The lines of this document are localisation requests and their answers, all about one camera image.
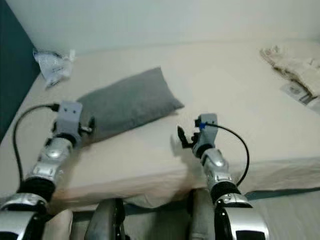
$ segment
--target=gray fabric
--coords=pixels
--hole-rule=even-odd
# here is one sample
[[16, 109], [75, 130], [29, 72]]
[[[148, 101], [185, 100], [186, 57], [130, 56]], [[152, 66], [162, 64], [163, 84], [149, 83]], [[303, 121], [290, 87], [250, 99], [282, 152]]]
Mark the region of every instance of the gray fabric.
[[214, 205], [208, 189], [198, 188], [193, 192], [192, 221], [190, 224], [190, 240], [215, 239], [212, 226], [214, 221]]
[[184, 105], [178, 101], [157, 67], [130, 76], [78, 99], [83, 104], [81, 121], [95, 117], [90, 142], [98, 142], [167, 116]]
[[[186, 240], [189, 221], [190, 215], [180, 209], [126, 216], [123, 224], [131, 240]], [[89, 222], [74, 221], [70, 239], [83, 240]]]

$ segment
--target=white cloth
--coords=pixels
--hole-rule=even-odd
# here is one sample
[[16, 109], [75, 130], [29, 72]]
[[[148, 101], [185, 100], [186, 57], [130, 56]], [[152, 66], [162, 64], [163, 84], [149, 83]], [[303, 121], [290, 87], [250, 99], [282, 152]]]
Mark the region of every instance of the white cloth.
[[[288, 44], [320, 56], [318, 43]], [[320, 116], [280, 90], [287, 80], [270, 71], [259, 56], [263, 45], [207, 42], [111, 50], [79, 56], [71, 79], [48, 90], [39, 76], [18, 116], [36, 104], [74, 101], [156, 66], [185, 104], [175, 114], [83, 148], [53, 196], [52, 209], [94, 205], [111, 197], [131, 197], [130, 202], [153, 208], [205, 186], [199, 160], [190, 149], [181, 148], [177, 136], [177, 125], [191, 136], [201, 113], [217, 113], [219, 124], [247, 142], [251, 165], [240, 186], [243, 193], [319, 187]], [[55, 117], [39, 110], [21, 123], [17, 144], [25, 173], [35, 164]], [[11, 124], [0, 146], [0, 197], [18, 186], [12, 129]], [[216, 147], [229, 161], [236, 181], [245, 168], [243, 146], [219, 130]]]
[[320, 191], [252, 200], [272, 240], [318, 240]]
[[320, 96], [320, 59], [295, 56], [294, 49], [277, 45], [260, 50], [262, 57], [286, 79], [297, 81], [313, 97]]
[[46, 222], [42, 240], [69, 240], [72, 222], [73, 213], [69, 209], [58, 213], [50, 221]]

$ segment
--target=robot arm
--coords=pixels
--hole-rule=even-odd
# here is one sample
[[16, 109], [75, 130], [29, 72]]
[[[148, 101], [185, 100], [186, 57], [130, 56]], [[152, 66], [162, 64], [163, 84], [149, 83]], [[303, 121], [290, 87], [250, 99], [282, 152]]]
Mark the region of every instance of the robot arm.
[[40, 239], [46, 221], [47, 206], [63, 174], [63, 166], [74, 149], [82, 143], [82, 133], [92, 133], [91, 127], [80, 125], [82, 105], [64, 101], [38, 161], [18, 191], [0, 207], [0, 239]]
[[268, 240], [269, 231], [263, 218], [241, 195], [229, 172], [228, 162], [215, 148], [218, 129], [216, 114], [202, 114], [195, 120], [200, 132], [188, 143], [184, 130], [178, 126], [178, 136], [183, 148], [192, 148], [201, 159], [207, 177], [207, 187], [214, 205], [214, 231], [217, 240]]

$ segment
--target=mattress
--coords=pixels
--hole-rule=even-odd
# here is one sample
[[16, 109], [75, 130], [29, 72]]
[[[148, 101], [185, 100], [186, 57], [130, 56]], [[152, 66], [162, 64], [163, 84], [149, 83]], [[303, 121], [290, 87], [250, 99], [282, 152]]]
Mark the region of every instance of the mattress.
[[[320, 57], [316, 42], [283, 44], [301, 55]], [[320, 116], [280, 90], [287, 80], [260, 57], [259, 49], [266, 45], [201, 42], [100, 51], [78, 56], [71, 79], [52, 88], [45, 89], [39, 75], [17, 116], [36, 104], [75, 101], [158, 66], [172, 93], [185, 104], [167, 117], [77, 152], [53, 196], [53, 211], [113, 197], [154, 208], [205, 186], [199, 160], [190, 149], [181, 148], [177, 136], [177, 125], [191, 136], [194, 119], [201, 113], [217, 113], [219, 124], [247, 142], [251, 164], [240, 186], [243, 193], [320, 187]], [[35, 164], [55, 117], [39, 110], [21, 123], [17, 143], [25, 173]], [[12, 129], [13, 124], [0, 146], [0, 198], [18, 187]], [[219, 130], [216, 147], [229, 161], [234, 179], [239, 179], [246, 165], [241, 143]]]

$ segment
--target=wire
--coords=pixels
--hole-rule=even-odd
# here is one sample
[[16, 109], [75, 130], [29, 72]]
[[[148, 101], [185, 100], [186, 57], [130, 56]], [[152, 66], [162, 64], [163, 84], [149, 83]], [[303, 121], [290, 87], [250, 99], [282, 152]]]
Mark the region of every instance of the wire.
[[236, 136], [243, 143], [243, 146], [245, 148], [245, 153], [246, 153], [246, 165], [245, 165], [245, 169], [244, 169], [244, 172], [243, 172], [240, 180], [236, 183], [237, 187], [239, 187], [239, 185], [246, 178], [248, 170], [249, 170], [249, 165], [250, 165], [250, 154], [249, 154], [249, 149], [248, 149], [248, 146], [247, 146], [245, 140], [243, 140], [243, 138], [239, 134], [237, 134], [236, 132], [232, 131], [231, 129], [229, 129], [227, 127], [216, 125], [214, 123], [207, 123], [207, 122], [205, 123], [205, 125], [208, 125], [208, 126], [211, 126], [211, 127], [216, 127], [216, 128], [219, 128], [219, 129], [223, 129], [223, 130], [233, 134], [234, 136]]
[[17, 130], [18, 130], [18, 126], [20, 124], [20, 122], [22, 121], [22, 119], [28, 115], [29, 113], [31, 113], [32, 111], [36, 110], [36, 109], [40, 109], [40, 108], [50, 108], [53, 111], [57, 111], [59, 108], [59, 105], [56, 103], [53, 104], [42, 104], [42, 105], [36, 105], [33, 106], [31, 108], [29, 108], [28, 110], [26, 110], [16, 121], [14, 127], [13, 127], [13, 135], [12, 135], [12, 143], [13, 143], [13, 150], [14, 150], [14, 155], [15, 155], [15, 159], [16, 159], [16, 164], [18, 167], [18, 173], [19, 173], [19, 185], [22, 184], [23, 180], [24, 180], [24, 172], [23, 172], [23, 168], [22, 168], [22, 164], [21, 164], [21, 158], [20, 158], [20, 154], [19, 154], [19, 150], [18, 150], [18, 146], [17, 146]]

